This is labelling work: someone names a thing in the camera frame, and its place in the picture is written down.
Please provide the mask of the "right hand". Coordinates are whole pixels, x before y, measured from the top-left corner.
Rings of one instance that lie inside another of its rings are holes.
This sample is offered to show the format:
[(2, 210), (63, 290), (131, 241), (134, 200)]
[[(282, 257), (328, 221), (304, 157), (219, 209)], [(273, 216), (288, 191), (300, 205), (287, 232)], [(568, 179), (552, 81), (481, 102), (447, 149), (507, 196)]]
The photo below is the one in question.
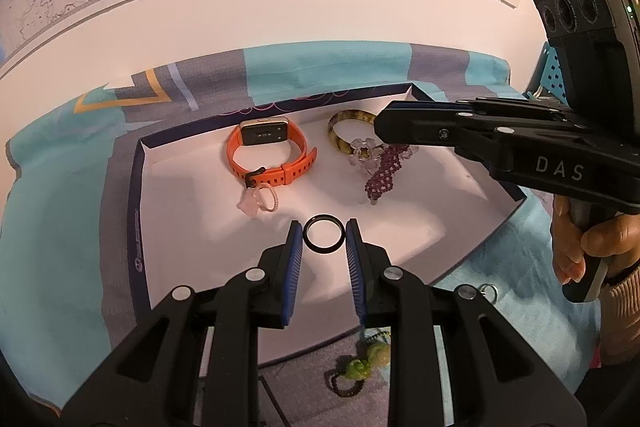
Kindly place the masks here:
[(608, 260), (608, 277), (616, 277), (639, 261), (638, 216), (620, 215), (582, 232), (570, 219), (570, 200), (555, 196), (550, 231), (552, 267), (562, 285), (582, 280), (587, 256)]

